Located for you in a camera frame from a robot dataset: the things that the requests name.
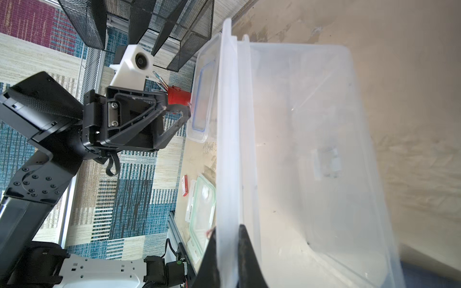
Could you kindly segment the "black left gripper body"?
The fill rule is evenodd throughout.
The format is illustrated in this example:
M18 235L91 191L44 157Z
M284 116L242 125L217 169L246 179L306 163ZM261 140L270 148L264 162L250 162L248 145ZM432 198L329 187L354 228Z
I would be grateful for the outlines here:
M107 144L106 143L106 94L94 90L84 96L84 114L81 130L82 145L88 151L87 159L108 160L121 151L151 152L154 144Z

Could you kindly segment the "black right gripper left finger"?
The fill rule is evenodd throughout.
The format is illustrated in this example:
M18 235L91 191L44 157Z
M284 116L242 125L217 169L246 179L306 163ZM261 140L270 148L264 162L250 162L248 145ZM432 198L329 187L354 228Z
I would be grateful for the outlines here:
M217 265L216 230L210 232L200 269L192 285L193 288L220 288L220 273Z

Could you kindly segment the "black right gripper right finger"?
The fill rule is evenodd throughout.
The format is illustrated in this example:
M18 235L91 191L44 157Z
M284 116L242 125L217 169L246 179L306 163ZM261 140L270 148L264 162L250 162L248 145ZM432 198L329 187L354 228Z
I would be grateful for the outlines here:
M245 225L239 226L238 287L268 288Z

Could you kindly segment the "blue-rimmed clear lid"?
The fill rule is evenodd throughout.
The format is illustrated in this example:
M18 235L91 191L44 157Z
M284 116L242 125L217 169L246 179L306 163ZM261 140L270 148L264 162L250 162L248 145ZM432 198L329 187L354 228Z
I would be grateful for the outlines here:
M207 115L210 106L211 90L215 84L214 71L216 62L215 60L208 62L204 65L198 74L196 81L195 102L193 105L194 116L192 128L194 130L204 132L206 129Z

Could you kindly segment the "blue-rimmed clear lunch box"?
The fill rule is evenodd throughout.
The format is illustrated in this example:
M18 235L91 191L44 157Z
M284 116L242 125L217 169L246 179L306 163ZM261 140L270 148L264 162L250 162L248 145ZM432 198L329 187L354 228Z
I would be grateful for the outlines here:
M217 140L218 71L221 33L216 34L198 52L190 100L191 118L187 138L197 143Z

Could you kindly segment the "green-rimmed lunch box lid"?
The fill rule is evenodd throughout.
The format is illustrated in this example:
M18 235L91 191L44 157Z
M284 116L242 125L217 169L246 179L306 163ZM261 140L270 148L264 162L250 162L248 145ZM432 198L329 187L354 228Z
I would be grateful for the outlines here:
M193 193L192 211L190 214L187 249L192 262L201 262L209 239L207 233L213 227L216 210L216 188L204 176L199 175Z

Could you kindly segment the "clear lunch box lid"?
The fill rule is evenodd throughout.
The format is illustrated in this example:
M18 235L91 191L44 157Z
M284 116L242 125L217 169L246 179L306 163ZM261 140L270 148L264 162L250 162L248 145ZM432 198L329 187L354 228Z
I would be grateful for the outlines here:
M232 20L223 23L218 72L217 113L217 267L222 288L238 283L240 215L240 134L237 38Z

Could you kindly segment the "grey cleaning cloth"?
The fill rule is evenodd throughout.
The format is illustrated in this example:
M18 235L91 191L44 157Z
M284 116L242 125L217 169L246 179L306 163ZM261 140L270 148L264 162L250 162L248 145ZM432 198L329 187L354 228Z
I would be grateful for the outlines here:
M415 265L401 263L407 288L460 288L461 282L451 280Z

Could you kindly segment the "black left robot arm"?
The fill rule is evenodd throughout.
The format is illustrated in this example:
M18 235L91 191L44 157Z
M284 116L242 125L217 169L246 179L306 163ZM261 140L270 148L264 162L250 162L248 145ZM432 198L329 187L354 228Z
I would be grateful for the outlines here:
M110 86L75 99L52 76L37 73L1 94L1 120L27 138L34 155L14 174L1 200L1 286L12 286L34 236L86 160L121 169L121 151L165 148L188 121L188 106L163 91Z

